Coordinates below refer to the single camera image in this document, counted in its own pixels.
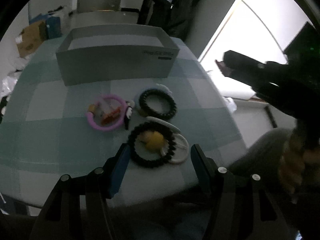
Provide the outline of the person's right hand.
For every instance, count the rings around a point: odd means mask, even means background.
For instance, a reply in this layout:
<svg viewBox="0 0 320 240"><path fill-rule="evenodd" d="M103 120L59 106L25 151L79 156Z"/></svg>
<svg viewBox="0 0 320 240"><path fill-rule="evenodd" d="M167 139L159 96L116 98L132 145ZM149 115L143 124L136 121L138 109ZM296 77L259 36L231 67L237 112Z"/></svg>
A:
<svg viewBox="0 0 320 240"><path fill-rule="evenodd" d="M306 147L294 129L284 143L278 167L279 179L290 194L302 184L307 165L318 166L312 180L319 182L319 142L315 147Z"/></svg>

